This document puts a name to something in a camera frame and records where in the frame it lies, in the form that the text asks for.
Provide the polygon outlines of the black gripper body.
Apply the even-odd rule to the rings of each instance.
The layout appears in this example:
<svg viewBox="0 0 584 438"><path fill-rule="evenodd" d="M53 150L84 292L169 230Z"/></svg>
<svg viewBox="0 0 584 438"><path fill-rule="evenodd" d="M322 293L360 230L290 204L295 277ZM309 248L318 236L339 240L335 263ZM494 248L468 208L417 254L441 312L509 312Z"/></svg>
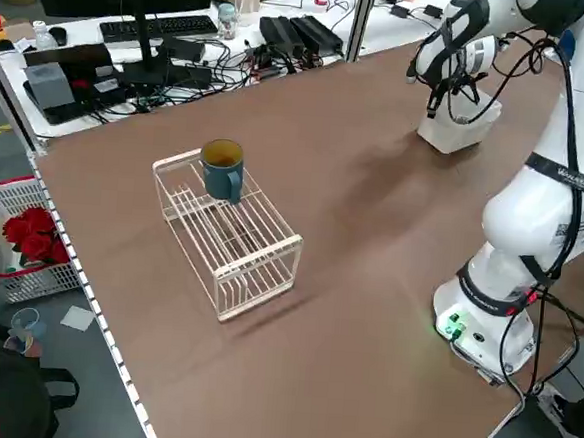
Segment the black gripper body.
<svg viewBox="0 0 584 438"><path fill-rule="evenodd" d="M433 72L437 74L439 79L434 86L438 85L440 81L444 82L443 95L450 92L452 95L460 93L461 80L465 75L471 75L478 78L477 84L484 79L485 72L468 72L459 68L451 70L448 66L443 68L442 63L433 63Z"/></svg>

